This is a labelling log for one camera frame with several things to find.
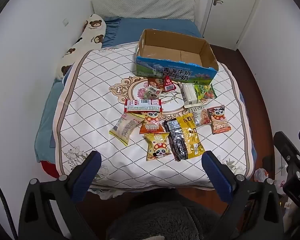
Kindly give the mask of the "brown panda snack bag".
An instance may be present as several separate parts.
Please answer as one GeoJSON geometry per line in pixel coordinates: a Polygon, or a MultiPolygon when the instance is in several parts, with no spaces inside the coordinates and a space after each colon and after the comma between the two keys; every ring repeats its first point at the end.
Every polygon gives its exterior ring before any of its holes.
{"type": "Polygon", "coordinates": [[[225,106],[211,107],[207,109],[211,120],[212,134],[225,133],[231,130],[231,126],[225,117],[225,106]]]}

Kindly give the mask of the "yellow snack pack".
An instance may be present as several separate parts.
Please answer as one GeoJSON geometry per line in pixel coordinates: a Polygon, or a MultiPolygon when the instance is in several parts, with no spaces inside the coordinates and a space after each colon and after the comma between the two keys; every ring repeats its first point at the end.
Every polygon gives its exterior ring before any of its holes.
{"type": "Polygon", "coordinates": [[[176,118],[182,130],[183,139],[187,150],[186,159],[198,157],[205,152],[197,133],[196,125],[193,120],[193,114],[188,113],[176,118]]]}

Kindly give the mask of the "white oat cookie pack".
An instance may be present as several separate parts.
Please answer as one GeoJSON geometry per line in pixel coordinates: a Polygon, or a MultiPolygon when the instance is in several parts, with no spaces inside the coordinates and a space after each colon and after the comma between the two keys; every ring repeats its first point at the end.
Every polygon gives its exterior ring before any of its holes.
{"type": "Polygon", "coordinates": [[[190,107],[188,111],[192,113],[193,120],[196,127],[211,124],[211,119],[205,107],[203,106],[190,107]]]}

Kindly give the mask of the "black cookie pack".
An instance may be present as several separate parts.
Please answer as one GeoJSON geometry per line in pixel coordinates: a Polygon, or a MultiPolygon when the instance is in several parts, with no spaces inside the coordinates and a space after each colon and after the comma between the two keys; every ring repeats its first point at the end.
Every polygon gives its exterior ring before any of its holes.
{"type": "Polygon", "coordinates": [[[188,159],[188,151],[185,144],[184,133],[176,119],[166,120],[163,126],[169,133],[168,139],[176,161],[188,159]]]}

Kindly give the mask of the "green candy bag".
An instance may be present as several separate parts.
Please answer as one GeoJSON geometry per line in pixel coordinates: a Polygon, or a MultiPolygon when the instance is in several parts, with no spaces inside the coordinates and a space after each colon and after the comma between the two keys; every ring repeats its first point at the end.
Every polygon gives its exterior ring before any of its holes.
{"type": "Polygon", "coordinates": [[[197,99],[215,99],[217,96],[212,85],[193,85],[197,99]]]}

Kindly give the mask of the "yellow panda snack bag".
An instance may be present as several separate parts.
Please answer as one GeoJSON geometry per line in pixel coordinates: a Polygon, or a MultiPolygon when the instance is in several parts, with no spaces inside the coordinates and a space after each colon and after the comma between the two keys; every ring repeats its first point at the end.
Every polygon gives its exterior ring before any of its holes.
{"type": "Polygon", "coordinates": [[[148,133],[145,139],[148,142],[146,160],[154,160],[171,154],[168,147],[169,133],[148,133]]]}

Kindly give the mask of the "white wafer pack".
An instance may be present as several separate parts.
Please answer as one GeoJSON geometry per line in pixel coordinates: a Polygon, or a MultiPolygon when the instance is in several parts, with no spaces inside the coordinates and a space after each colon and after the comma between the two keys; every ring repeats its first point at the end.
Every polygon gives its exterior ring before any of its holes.
{"type": "Polygon", "coordinates": [[[196,91],[192,83],[182,83],[180,90],[184,99],[185,105],[194,105],[197,101],[196,91]]]}

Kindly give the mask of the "pale yellow bread pack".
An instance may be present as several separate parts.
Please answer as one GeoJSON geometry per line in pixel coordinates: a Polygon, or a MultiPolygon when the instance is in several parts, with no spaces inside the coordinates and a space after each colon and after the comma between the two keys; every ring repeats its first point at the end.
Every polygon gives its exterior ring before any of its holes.
{"type": "Polygon", "coordinates": [[[109,134],[119,139],[125,146],[128,146],[131,133],[144,120],[145,117],[143,115],[123,113],[115,126],[109,131],[109,134]]]}

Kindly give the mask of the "orange panda snack bag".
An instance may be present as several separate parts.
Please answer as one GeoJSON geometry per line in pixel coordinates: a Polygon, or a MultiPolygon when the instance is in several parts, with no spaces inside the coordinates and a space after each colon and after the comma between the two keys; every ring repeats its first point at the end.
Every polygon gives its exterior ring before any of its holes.
{"type": "Polygon", "coordinates": [[[140,128],[140,134],[164,133],[165,130],[160,124],[160,112],[144,112],[143,116],[145,119],[140,128]]]}

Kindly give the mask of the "red triangular snack pack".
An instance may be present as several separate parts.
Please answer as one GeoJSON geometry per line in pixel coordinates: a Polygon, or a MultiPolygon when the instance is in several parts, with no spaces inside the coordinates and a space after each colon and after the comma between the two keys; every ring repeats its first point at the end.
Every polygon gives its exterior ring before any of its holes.
{"type": "Polygon", "coordinates": [[[170,77],[168,75],[165,76],[164,78],[164,91],[165,92],[170,92],[176,89],[175,84],[172,82],[170,77]]]}

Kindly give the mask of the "red white snack pack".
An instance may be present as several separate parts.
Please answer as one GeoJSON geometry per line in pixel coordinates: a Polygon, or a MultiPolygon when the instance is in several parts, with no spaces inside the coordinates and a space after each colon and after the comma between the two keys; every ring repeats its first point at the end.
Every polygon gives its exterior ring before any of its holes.
{"type": "Polygon", "coordinates": [[[160,99],[126,100],[124,112],[162,112],[160,99]]]}

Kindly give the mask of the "brown red snack bag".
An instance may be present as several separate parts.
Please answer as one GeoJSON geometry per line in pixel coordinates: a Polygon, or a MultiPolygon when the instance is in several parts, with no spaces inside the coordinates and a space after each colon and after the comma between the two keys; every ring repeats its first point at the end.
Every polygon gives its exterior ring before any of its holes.
{"type": "Polygon", "coordinates": [[[149,86],[153,86],[161,90],[164,89],[164,79],[149,77],[147,81],[149,86]]]}

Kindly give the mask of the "white plastic bag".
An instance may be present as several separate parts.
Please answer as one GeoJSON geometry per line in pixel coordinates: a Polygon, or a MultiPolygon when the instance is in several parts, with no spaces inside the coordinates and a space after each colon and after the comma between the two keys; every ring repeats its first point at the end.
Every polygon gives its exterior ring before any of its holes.
{"type": "Polygon", "coordinates": [[[258,168],[254,172],[254,181],[263,183],[269,178],[268,172],[264,168],[258,168]]]}

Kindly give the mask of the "white diamond pattern quilt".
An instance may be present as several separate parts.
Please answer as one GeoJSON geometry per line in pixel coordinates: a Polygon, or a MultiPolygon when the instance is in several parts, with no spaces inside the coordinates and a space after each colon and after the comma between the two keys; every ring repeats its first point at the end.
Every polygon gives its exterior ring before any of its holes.
{"type": "Polygon", "coordinates": [[[137,76],[136,43],[90,50],[70,66],[53,120],[55,166],[68,175],[93,151],[101,167],[93,189],[122,191],[192,186],[212,189],[201,165],[211,151],[250,178],[256,154],[238,84],[224,64],[210,85],[194,87],[137,76]]]}

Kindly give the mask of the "cardboard milk box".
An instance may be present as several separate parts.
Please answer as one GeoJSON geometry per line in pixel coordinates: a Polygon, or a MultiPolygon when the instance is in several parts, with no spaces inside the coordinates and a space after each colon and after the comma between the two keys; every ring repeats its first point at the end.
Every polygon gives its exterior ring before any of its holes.
{"type": "Polygon", "coordinates": [[[135,62],[137,76],[169,76],[173,81],[199,85],[210,84],[219,71],[206,40],[157,29],[142,32],[135,62]]]}

